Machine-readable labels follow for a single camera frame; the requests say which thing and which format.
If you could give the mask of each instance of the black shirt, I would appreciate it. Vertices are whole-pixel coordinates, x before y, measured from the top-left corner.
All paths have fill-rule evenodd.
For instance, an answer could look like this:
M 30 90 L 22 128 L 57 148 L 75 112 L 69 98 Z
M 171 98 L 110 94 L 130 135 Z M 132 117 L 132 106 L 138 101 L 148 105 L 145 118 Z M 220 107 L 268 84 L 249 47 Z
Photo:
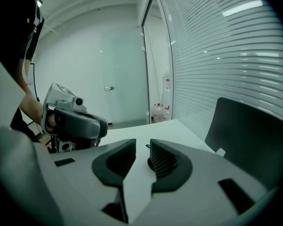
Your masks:
M 36 8 L 39 19 L 41 18 L 36 2 L 37 0 L 0 0 L 0 61 L 13 78 L 19 59 L 24 58 L 26 45 L 33 34 L 25 57 L 32 59 L 44 24 L 43 19 L 37 26 L 34 25 Z M 33 132 L 23 121 L 19 109 L 11 127 L 26 133 L 33 141 L 37 141 Z

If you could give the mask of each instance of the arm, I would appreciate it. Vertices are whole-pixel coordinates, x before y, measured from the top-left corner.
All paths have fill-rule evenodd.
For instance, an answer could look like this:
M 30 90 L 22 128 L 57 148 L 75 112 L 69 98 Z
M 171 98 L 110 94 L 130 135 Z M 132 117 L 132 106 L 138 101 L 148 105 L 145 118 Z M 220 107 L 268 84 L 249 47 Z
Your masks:
M 28 71 L 30 67 L 30 60 L 29 59 L 20 59 L 19 65 L 17 67 L 17 72 L 16 72 L 16 77 L 15 80 L 17 84 L 24 90 L 26 95 L 24 96 L 21 104 L 20 104 L 20 109 L 34 122 L 36 122 L 38 125 L 41 125 L 41 117 L 42 117 L 42 112 L 43 112 L 43 105 L 38 102 L 34 97 L 29 89 L 28 85 L 23 79 L 22 76 L 22 68 L 23 66 L 25 67 L 25 73 L 26 76 L 28 76 Z M 54 127 L 56 126 L 55 120 L 54 120 L 54 114 L 50 115 L 47 119 L 48 125 L 50 126 L 47 127 L 48 131 L 53 131 Z

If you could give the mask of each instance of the glass door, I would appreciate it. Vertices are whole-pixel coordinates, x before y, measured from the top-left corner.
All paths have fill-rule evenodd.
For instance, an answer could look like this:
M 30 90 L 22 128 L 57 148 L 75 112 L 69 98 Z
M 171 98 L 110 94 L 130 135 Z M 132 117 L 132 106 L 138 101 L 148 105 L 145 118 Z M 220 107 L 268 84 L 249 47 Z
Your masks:
M 143 37 L 137 27 L 101 37 L 103 81 L 113 128 L 149 124 L 149 94 Z

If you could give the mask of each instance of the person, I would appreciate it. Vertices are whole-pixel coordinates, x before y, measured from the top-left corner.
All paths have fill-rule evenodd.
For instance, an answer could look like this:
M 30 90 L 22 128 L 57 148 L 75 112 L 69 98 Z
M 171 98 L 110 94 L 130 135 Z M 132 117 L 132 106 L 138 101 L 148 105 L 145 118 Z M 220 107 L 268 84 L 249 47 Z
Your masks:
M 28 76 L 43 24 L 44 18 L 38 7 L 38 0 L 0 0 L 0 61 L 25 92 L 19 108 L 39 125 L 43 106 L 34 98 L 25 78 Z M 22 131 L 33 142 L 39 142 L 23 121 L 19 108 L 11 128 Z M 46 126 L 48 131 L 55 129 L 54 113 L 48 116 Z

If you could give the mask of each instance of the black chair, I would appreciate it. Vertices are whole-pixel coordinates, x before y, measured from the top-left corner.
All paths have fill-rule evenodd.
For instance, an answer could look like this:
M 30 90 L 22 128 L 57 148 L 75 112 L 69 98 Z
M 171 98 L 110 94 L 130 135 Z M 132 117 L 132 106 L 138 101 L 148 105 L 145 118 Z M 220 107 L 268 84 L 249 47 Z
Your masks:
M 283 121 L 252 106 L 219 98 L 206 144 L 248 172 L 267 189 L 283 174 Z

